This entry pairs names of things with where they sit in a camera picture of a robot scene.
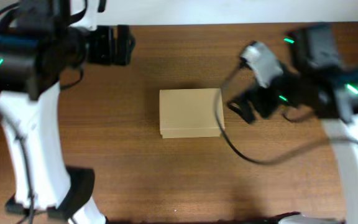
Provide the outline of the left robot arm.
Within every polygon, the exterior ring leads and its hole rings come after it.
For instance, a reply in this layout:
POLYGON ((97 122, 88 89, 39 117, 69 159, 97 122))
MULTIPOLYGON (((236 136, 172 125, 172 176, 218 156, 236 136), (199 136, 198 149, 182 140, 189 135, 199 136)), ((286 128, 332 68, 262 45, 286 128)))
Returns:
POLYGON ((7 213, 32 223, 46 213, 67 223, 107 223, 93 199, 94 170, 63 161, 58 101, 61 73, 84 64, 126 66, 129 26, 102 26, 106 1, 25 0, 0 9, 0 121, 16 191, 7 213))

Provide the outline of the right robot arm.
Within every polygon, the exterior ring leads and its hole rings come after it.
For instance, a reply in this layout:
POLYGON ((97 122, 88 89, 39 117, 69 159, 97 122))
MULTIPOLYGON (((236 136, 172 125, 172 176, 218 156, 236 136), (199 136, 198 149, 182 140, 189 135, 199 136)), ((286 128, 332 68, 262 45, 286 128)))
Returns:
POLYGON ((262 42, 253 41, 240 55, 241 68, 251 70, 255 83, 228 101, 227 107, 246 123, 269 118, 279 106, 307 106, 323 124, 326 139, 266 160, 274 166, 329 144, 337 159, 346 200, 346 223, 358 223, 358 67, 346 68, 328 24, 291 30, 286 43, 291 68, 262 42))

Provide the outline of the brown cardboard box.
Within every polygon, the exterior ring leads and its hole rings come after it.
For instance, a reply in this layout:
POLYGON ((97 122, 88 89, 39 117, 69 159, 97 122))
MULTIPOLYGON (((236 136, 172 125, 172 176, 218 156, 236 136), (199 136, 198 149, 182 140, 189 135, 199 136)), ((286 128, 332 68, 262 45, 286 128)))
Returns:
POLYGON ((220 89, 160 90, 159 121, 164 139, 219 137, 224 127, 220 89))

